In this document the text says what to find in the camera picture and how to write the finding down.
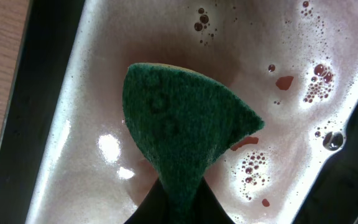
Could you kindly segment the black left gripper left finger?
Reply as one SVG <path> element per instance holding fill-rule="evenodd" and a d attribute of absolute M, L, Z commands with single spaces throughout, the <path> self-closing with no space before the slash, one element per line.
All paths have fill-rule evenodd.
<path fill-rule="evenodd" d="M 169 223 L 168 196 L 160 180 L 152 188 L 125 224 L 167 224 Z"/>

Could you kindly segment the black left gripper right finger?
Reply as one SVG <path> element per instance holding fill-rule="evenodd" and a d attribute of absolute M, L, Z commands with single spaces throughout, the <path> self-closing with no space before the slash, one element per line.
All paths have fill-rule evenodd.
<path fill-rule="evenodd" d="M 234 224 L 204 178 L 195 195 L 194 213 L 197 224 Z"/>

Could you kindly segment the green yellow sponge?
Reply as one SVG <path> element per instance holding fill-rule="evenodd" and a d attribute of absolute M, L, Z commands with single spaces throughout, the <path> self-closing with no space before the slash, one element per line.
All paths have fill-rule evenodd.
<path fill-rule="evenodd" d="M 224 85 L 171 65 L 130 65 L 122 107 L 133 140 L 167 193 L 171 223 L 195 222 L 192 205 L 206 169 L 264 127 Z"/>

